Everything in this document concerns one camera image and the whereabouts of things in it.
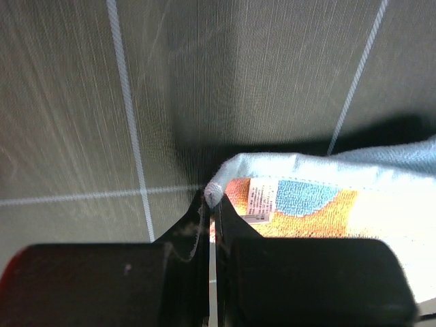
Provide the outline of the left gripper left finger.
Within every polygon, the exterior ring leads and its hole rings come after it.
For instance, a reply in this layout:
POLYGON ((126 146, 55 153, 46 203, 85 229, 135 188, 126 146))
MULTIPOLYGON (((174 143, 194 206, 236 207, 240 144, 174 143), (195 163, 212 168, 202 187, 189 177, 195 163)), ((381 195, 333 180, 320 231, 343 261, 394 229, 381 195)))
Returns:
POLYGON ((21 249, 1 276, 1 325, 207 326, 209 218, 198 191, 152 243, 21 249))

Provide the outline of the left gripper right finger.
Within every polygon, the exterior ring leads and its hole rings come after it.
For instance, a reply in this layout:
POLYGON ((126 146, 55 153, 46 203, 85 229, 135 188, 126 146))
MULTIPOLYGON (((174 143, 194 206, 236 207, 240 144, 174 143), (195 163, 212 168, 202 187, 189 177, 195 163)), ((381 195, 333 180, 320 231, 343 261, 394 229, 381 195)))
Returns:
POLYGON ((367 238, 266 238, 227 197, 214 208, 220 326, 413 326, 391 249, 367 238))

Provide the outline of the colourful patterned towel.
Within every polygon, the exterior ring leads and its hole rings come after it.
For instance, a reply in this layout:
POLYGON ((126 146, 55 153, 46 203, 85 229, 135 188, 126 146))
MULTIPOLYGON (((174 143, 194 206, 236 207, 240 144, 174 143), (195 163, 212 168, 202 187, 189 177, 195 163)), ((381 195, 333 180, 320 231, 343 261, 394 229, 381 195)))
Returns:
POLYGON ((435 297, 435 139, 316 157, 241 153, 204 190, 262 236, 363 237, 396 254, 418 302, 435 297))

